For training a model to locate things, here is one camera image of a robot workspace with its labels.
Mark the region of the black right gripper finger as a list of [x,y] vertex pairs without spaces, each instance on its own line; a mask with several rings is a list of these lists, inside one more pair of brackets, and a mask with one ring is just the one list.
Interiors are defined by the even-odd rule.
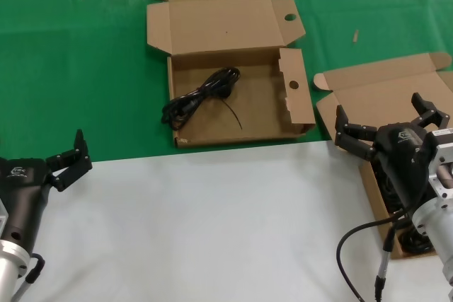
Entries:
[[349,123],[343,106],[338,105],[335,129],[336,146],[365,161],[371,161],[375,157],[377,151],[373,143],[377,135],[376,127]]
[[424,100],[419,93],[414,93],[411,103],[418,113],[418,117],[411,121],[411,124],[426,128],[434,124],[438,129],[446,129],[449,123],[449,115],[438,110],[434,103]]

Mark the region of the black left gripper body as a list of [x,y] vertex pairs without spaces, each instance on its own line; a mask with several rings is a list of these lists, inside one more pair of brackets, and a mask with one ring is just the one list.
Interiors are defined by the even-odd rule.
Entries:
[[50,175],[42,159],[1,159],[1,202],[8,213],[2,240],[34,248],[48,202]]

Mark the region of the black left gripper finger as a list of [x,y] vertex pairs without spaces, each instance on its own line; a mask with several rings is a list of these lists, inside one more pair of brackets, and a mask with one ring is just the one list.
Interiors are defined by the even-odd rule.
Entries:
[[65,191],[87,174],[93,166],[82,130],[77,130],[72,150],[51,156],[45,162],[52,173],[62,170],[59,175],[50,176],[50,183],[59,192]]

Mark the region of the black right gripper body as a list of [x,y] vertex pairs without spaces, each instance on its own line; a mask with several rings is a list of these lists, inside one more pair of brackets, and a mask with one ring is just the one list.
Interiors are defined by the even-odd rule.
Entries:
[[428,184],[429,160],[423,155],[425,126],[410,122],[384,125],[377,130],[374,147],[382,169],[406,209],[435,205]]

